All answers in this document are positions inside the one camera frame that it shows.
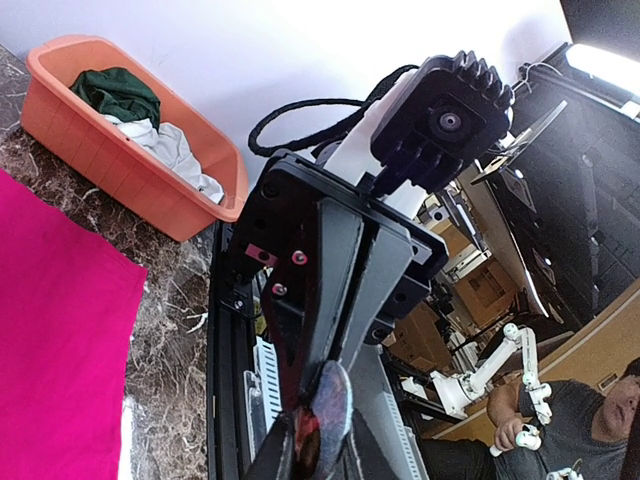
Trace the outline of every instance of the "person's arm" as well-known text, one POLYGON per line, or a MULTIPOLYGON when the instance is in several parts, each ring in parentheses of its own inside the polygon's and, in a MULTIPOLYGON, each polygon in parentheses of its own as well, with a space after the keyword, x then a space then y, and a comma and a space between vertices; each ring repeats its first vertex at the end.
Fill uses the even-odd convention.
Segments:
POLYGON ((487 414, 496 426, 494 444, 506 452, 516 448, 516 436, 522 431, 524 420, 520 413, 520 388, 507 384, 494 389, 489 395, 487 414))

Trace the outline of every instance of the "man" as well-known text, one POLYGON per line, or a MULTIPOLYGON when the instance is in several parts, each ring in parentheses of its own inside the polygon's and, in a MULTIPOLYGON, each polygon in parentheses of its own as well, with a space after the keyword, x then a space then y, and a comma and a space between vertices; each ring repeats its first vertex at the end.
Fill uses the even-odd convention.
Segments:
POLYGON ((640 401, 640 358, 603 397, 576 381, 550 382, 551 424, 540 427, 524 387, 505 385, 489 396, 487 413, 496 426, 493 458, 482 442, 426 440, 425 464, 431 480, 545 480, 548 473, 580 466, 585 480, 618 480, 627 439, 640 401), (516 447, 525 423, 542 431, 537 451, 516 447))

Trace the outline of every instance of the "bolt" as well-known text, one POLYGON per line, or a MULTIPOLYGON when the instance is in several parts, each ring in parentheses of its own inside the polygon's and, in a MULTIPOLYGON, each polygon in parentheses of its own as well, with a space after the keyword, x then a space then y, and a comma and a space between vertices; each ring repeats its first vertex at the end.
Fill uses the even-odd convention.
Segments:
POLYGON ((306 265, 309 259, 302 250, 296 250, 293 252, 291 260, 293 260, 293 263, 296 265, 306 265))
POLYGON ((287 287, 285 287, 281 283, 274 283, 271 291, 273 292, 274 295, 277 295, 279 297, 284 297, 287 294, 287 287))

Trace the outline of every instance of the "marble surface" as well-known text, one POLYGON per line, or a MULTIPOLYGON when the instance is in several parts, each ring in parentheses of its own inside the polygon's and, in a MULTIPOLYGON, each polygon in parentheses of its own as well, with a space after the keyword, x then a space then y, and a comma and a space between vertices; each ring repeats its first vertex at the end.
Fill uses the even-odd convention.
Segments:
POLYGON ((0 168, 149 270, 127 365, 132 429, 120 478, 204 479, 206 328, 199 324, 211 230, 178 244, 39 145, 19 128, 28 83, 25 65, 0 46, 0 168))

